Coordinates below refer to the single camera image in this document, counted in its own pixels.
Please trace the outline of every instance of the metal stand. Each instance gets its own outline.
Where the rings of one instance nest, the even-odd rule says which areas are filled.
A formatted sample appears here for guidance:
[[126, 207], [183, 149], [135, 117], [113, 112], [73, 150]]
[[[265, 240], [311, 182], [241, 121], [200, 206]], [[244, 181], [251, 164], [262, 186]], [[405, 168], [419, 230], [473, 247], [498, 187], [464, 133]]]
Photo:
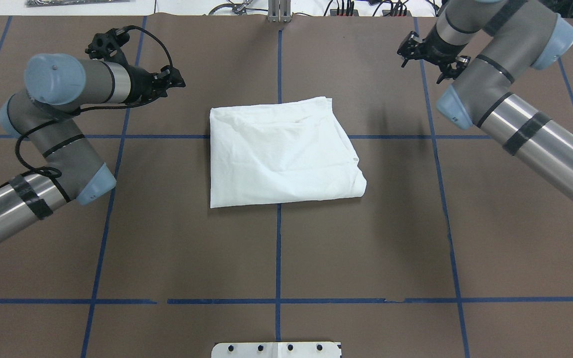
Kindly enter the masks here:
[[291, 0], [269, 0], [269, 22], [291, 22]]

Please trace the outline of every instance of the white metal bracket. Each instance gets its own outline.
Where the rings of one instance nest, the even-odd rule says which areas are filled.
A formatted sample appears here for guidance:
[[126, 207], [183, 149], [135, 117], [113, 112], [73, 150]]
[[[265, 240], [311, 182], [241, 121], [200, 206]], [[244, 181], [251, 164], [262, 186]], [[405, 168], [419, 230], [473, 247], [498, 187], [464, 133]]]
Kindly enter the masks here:
[[291, 0], [269, 0], [269, 22], [291, 22]]
[[259, 342], [217, 344], [211, 358], [341, 358], [339, 342]]

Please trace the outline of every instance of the cable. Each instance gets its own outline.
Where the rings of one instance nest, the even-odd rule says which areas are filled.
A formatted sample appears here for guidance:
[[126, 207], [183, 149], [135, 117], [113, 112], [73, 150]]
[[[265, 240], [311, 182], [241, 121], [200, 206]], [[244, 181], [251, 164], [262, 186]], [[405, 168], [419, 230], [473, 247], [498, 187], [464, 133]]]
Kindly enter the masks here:
[[330, 9], [330, 5], [331, 5], [332, 3], [333, 3], [333, 0], [330, 0], [330, 1], [328, 2], [327, 9], [324, 10], [323, 16], [326, 16], [326, 14], [328, 13], [328, 9]]
[[[161, 40], [159, 40], [156, 36], [154, 36], [148, 30], [143, 29], [143, 27], [140, 27], [140, 26], [130, 25], [130, 26], [124, 27], [123, 30], [125, 30], [125, 32], [129, 32], [130, 30], [139, 30], [139, 31], [143, 32], [144, 34], [146, 34], [147, 36], [150, 36], [150, 38], [154, 39], [154, 41], [156, 41], [162, 47], [163, 51], [165, 52], [165, 55], [167, 56], [168, 61], [169, 61], [169, 71], [171, 72], [171, 70], [174, 68], [174, 65], [171, 61], [171, 55], [169, 54], [169, 51], [167, 50], [167, 48], [165, 47], [164, 43], [162, 43]], [[162, 91], [160, 91], [159, 94], [156, 95], [156, 97], [149, 99], [149, 100], [146, 100], [145, 102], [140, 102], [140, 103], [135, 103], [135, 104], [126, 104], [125, 106], [93, 106], [93, 107], [83, 108], [80, 111], [78, 111], [78, 113], [93, 111], [96, 109], [128, 109], [128, 108], [137, 108], [137, 107], [145, 106], [146, 104], [150, 104], [150, 103], [154, 102], [155, 100], [161, 98], [163, 93], [165, 93], [169, 89], [169, 86], [171, 86], [171, 81], [172, 81], [172, 78], [171, 78], [171, 73], [170, 73], [169, 74], [169, 81], [165, 85], [165, 88], [163, 88]]]
[[437, 3], [435, 0], [426, 0], [428, 2], [428, 4], [432, 5], [432, 9], [435, 11], [435, 17], [437, 17], [437, 11], [439, 11], [439, 6], [437, 6]]
[[399, 1], [398, 2], [390, 2], [390, 10], [384, 16], [393, 16], [393, 8], [395, 9], [395, 13], [396, 13], [398, 7], [399, 7]]
[[21, 163], [21, 165], [23, 165], [26, 169], [28, 169], [28, 174], [29, 173], [35, 173], [35, 174], [39, 174], [39, 175], [43, 175], [44, 177], [48, 177], [50, 179], [56, 179], [58, 177], [61, 177], [61, 175], [63, 173], [61, 173], [61, 170], [58, 170], [57, 168], [51, 167], [51, 166], [42, 166], [42, 167], [38, 167], [35, 168], [32, 165], [29, 165], [28, 162], [26, 162], [25, 160], [23, 160], [23, 157], [21, 156], [21, 143], [23, 142], [23, 140], [25, 138], [28, 138], [28, 136], [36, 131], [39, 131], [39, 129], [43, 129], [45, 127], [48, 127], [48, 125], [53, 125], [56, 124], [57, 121], [56, 120], [49, 120], [48, 122], [45, 122], [43, 124], [40, 124], [32, 129], [30, 129], [29, 131], [23, 133], [17, 140], [16, 143], [14, 144], [14, 154], [16, 155], [16, 159], [19, 161], [19, 163]]
[[391, 0], [384, 0], [384, 1], [380, 2], [380, 4], [377, 7], [375, 7], [375, 12], [373, 13], [373, 16], [375, 16], [377, 14], [377, 11], [380, 9], [380, 7], [386, 3], [390, 4], [391, 6], [393, 4], [393, 2], [391, 2]]

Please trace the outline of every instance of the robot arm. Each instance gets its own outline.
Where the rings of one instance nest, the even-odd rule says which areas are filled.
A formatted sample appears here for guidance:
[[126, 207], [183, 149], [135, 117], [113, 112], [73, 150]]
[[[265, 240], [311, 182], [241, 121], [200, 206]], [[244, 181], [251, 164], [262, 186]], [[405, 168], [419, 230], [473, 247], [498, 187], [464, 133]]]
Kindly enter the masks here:
[[[120, 47], [129, 41], [130, 29], [140, 28], [96, 34], [86, 50], [91, 59], [66, 54], [39, 54], [30, 59], [25, 89], [12, 95], [0, 110], [0, 123], [18, 138], [17, 156], [29, 169], [0, 188], [0, 242], [73, 199], [85, 205], [116, 186], [107, 165], [72, 120], [81, 112], [107, 107], [80, 106], [125, 103], [114, 108], [134, 108], [166, 97], [168, 88], [185, 86], [169, 57], [170, 64], [160, 73], [127, 63]], [[46, 166], [34, 168], [23, 161], [18, 152], [23, 138], [32, 141]]]
[[[473, 60], [459, 53], [479, 30], [493, 36]], [[573, 44], [573, 27], [535, 0], [450, 0], [421, 41], [398, 54], [424, 59], [456, 79], [437, 109], [457, 127], [476, 125], [573, 200], [573, 134], [509, 91], [529, 67], [543, 70]]]

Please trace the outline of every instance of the cloth fold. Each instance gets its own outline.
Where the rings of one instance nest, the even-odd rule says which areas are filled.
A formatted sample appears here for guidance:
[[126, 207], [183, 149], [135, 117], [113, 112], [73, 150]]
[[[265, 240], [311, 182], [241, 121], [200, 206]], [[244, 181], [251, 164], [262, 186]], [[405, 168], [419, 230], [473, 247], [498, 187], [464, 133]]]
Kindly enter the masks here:
[[213, 108], [209, 122], [211, 208], [364, 195], [331, 99]]

